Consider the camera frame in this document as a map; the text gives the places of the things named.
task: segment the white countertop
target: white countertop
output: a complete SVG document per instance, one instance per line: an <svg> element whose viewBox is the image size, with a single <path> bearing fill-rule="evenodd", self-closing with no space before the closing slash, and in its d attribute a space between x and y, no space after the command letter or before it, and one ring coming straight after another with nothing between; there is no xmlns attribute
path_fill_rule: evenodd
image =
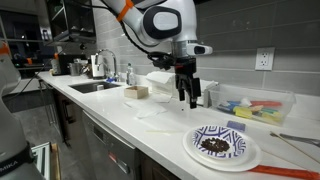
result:
<svg viewBox="0 0 320 180"><path fill-rule="evenodd" d="M102 125L113 129L181 179L205 180L213 177L216 179L290 179L253 172L217 171L197 163L187 154L182 139L188 130L208 124L226 126L228 120L246 124L245 134L262 149L261 165L306 168L320 172L320 164L280 139L269 135L272 130L276 133L320 139L320 118L312 120L289 116L282 127L277 127L212 109L198 107L190 110L185 102L172 99L169 103L158 103L167 109L167 112L136 119L134 117L138 111L124 104L133 101L124 97L125 86L82 94L70 88L69 85L92 82L92 79L86 79L83 76L51 76L48 72L40 73L39 77L96 117ZM320 161L320 148L301 142L291 142Z"/></svg>

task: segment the sink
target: sink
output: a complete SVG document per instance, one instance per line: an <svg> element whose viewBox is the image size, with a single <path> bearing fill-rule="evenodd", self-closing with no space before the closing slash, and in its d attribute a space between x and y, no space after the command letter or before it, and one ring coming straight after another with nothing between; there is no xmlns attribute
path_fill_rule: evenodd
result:
<svg viewBox="0 0 320 180"><path fill-rule="evenodd" d="M103 85L104 89L111 89L111 88L120 86L120 85L100 81L100 82L92 82L92 83L86 83L86 84L70 85L70 87L82 93L90 93L90 92L97 91L98 85Z"/></svg>

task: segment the window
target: window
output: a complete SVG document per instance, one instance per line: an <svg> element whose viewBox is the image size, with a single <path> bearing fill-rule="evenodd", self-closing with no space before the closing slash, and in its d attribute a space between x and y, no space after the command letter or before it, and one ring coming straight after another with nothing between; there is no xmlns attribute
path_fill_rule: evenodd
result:
<svg viewBox="0 0 320 180"><path fill-rule="evenodd" d="M53 54L53 47L43 46L38 18L34 15L0 11L0 39L8 43L13 60Z"/></svg>

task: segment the clear plastic container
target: clear plastic container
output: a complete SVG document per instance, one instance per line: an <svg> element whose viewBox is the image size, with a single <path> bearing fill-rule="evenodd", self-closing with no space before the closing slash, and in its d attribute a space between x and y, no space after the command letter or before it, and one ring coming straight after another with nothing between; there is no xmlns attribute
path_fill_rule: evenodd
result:
<svg viewBox="0 0 320 180"><path fill-rule="evenodd" d="M296 102L293 92L220 84L209 90L212 108L281 126Z"/></svg>

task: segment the gray tile backsplash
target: gray tile backsplash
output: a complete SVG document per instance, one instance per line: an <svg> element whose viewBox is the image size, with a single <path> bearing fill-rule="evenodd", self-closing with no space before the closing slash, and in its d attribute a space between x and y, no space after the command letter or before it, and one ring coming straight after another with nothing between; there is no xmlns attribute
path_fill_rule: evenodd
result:
<svg viewBox="0 0 320 180"><path fill-rule="evenodd" d="M99 0L93 0L93 4L102 5ZM319 7L320 0L211 0L197 5L198 39L212 46L214 52L197 57L195 76L320 96ZM97 43L88 48L87 54L109 48L116 54L121 72L129 62L140 75L157 70L123 36L111 13L95 9L94 17ZM131 30L129 34L137 42ZM276 48L273 71L255 71L256 49L269 46ZM166 42L145 49L169 52L171 47ZM105 57L113 70L112 58Z"/></svg>
<svg viewBox="0 0 320 180"><path fill-rule="evenodd" d="M275 25L320 19L319 0L290 0L277 4Z"/></svg>
<svg viewBox="0 0 320 180"><path fill-rule="evenodd" d="M299 92L301 94L320 93L319 74L267 72L265 88Z"/></svg>
<svg viewBox="0 0 320 180"><path fill-rule="evenodd" d="M320 46L320 19L318 22L274 27L271 44L276 48Z"/></svg>

